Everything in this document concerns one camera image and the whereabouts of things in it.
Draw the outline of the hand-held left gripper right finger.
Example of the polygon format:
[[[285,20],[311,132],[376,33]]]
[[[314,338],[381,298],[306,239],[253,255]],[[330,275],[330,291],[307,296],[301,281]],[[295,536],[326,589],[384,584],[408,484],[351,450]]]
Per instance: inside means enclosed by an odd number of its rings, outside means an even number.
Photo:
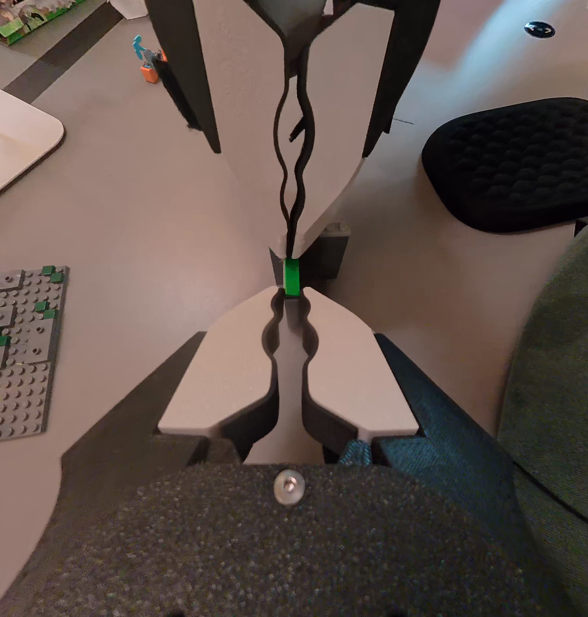
[[[311,287],[301,291],[301,411],[306,432],[341,455],[348,443],[410,437],[416,420],[374,331]]]

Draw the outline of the grey desk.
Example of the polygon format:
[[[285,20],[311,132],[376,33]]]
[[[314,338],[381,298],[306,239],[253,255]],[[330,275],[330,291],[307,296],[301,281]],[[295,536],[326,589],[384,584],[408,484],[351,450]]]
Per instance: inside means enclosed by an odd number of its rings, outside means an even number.
[[[528,35],[531,20],[556,34]],[[64,143],[0,196],[0,272],[66,265],[48,429],[0,443],[0,599],[56,504],[60,458],[196,332],[274,283],[223,158],[145,83],[121,21],[36,106]],[[327,295],[388,336],[485,430],[509,359],[574,225],[489,235],[443,207],[420,165],[456,117],[588,98],[588,1],[443,1],[421,63],[337,218],[351,227]]]

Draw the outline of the grey brick wall assembly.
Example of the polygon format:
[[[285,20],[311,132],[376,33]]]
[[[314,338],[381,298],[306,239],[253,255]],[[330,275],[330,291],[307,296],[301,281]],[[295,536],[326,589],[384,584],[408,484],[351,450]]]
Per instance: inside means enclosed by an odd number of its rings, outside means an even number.
[[[335,280],[344,258],[351,228],[343,222],[329,223],[299,258],[301,293],[306,287],[325,292],[328,282]],[[275,283],[283,287],[283,259],[269,250]]]

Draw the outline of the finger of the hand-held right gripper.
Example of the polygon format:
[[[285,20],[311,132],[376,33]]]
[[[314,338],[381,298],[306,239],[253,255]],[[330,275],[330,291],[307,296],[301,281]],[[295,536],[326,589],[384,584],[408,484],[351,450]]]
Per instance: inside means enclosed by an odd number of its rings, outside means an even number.
[[[193,5],[221,154],[241,187],[255,232],[284,258],[284,173],[274,142],[285,91],[282,41],[244,1]]]
[[[315,241],[360,170],[394,16],[393,10],[356,3],[311,43],[306,92],[315,132],[294,258]]]

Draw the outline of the person's green sweater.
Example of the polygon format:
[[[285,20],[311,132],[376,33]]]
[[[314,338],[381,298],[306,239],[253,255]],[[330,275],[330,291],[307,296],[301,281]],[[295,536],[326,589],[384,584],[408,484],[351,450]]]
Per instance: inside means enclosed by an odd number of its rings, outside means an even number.
[[[498,439],[540,552],[564,598],[588,616],[588,225],[533,305]]]

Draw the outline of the green toy set box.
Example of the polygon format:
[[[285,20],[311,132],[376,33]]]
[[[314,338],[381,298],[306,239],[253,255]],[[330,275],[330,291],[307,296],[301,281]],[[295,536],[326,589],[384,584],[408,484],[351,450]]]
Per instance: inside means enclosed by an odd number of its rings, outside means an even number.
[[[0,43],[11,46],[84,1],[0,1]]]

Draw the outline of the grey brick baseplate build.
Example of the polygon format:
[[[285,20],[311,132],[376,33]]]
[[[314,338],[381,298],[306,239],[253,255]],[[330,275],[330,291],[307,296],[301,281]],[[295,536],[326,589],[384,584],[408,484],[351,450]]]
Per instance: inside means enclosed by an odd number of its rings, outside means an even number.
[[[67,266],[0,273],[0,443],[47,430],[68,279]]]

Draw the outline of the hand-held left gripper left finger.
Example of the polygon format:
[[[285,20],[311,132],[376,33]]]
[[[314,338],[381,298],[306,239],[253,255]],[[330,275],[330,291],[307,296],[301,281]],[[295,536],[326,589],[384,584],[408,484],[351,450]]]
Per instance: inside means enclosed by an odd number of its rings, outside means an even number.
[[[162,434],[224,438],[240,457],[275,428],[281,289],[271,286],[207,330],[158,422]]]

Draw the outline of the orange brick minifigure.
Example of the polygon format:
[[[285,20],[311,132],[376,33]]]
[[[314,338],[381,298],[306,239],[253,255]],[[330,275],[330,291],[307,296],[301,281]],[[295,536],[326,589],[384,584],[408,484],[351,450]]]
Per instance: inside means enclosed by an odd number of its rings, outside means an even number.
[[[159,49],[154,52],[150,49],[146,49],[142,44],[141,35],[136,35],[132,42],[134,52],[137,58],[142,62],[142,74],[144,79],[148,83],[156,84],[159,82],[159,75],[157,71],[157,62],[166,62],[167,58],[163,50]]]

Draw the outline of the pale wooden book stand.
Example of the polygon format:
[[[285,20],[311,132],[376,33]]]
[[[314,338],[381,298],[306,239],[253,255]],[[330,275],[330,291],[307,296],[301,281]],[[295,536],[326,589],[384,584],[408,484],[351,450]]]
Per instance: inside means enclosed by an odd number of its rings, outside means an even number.
[[[53,116],[0,89],[0,195],[65,138]]]

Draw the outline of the white paper bag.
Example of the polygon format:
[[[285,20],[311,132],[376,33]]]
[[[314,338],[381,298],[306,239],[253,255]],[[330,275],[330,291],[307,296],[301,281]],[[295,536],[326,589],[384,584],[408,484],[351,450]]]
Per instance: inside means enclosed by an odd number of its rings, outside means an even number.
[[[108,2],[126,20],[141,19],[148,15],[148,8],[144,0],[111,0]]]

